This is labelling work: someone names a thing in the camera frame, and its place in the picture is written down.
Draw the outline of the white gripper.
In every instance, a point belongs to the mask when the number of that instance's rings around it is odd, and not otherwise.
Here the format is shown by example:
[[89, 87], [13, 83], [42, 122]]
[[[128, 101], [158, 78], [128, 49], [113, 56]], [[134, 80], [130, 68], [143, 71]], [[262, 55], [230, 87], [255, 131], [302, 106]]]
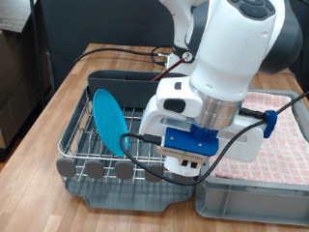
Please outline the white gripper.
[[196, 110], [188, 107], [184, 100], [158, 101], [153, 96], [139, 133], [161, 138], [157, 147], [159, 154], [202, 163], [218, 156], [237, 133], [256, 123], [253, 118], [236, 115], [229, 126], [212, 128], [186, 116], [187, 112], [195, 114]]

